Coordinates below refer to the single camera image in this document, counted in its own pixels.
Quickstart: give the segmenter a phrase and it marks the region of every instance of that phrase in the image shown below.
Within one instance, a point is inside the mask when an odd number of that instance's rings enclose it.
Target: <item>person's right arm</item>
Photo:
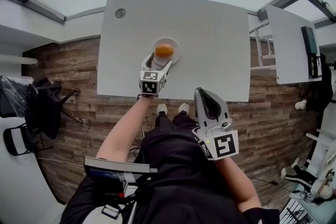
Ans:
[[[215,161],[215,165],[224,177],[232,192],[234,202],[241,212],[261,207],[258,194],[251,180],[231,158],[228,157]]]

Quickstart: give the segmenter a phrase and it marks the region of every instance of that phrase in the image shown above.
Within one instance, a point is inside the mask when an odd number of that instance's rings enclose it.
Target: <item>black pants with white stripes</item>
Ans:
[[[301,184],[307,192],[310,192],[310,189],[314,182],[316,181],[316,177],[314,177],[311,173],[301,170],[299,166],[294,166],[294,171],[296,172],[295,176],[286,175],[284,179]]]

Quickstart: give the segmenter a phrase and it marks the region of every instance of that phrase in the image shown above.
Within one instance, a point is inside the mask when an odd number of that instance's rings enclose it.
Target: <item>white device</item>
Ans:
[[[198,127],[193,133],[207,159],[215,161],[238,154],[238,132],[233,130],[226,102],[203,88],[195,90],[194,100]]]
[[[141,63],[139,86],[141,94],[158,96],[166,84],[166,77],[168,71],[173,63],[168,60],[162,69],[155,69],[153,67],[154,53],[148,55]]]

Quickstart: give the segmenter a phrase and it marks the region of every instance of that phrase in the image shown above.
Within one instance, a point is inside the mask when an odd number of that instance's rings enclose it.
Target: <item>orange fruit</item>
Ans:
[[[163,43],[155,48],[155,55],[161,58],[168,58],[174,53],[174,48],[168,43]]]

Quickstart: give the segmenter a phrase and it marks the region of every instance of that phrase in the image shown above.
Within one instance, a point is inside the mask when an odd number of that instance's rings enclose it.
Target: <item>person's left arm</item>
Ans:
[[[119,120],[99,148],[96,158],[126,162],[132,143],[137,136],[154,96],[143,97]]]

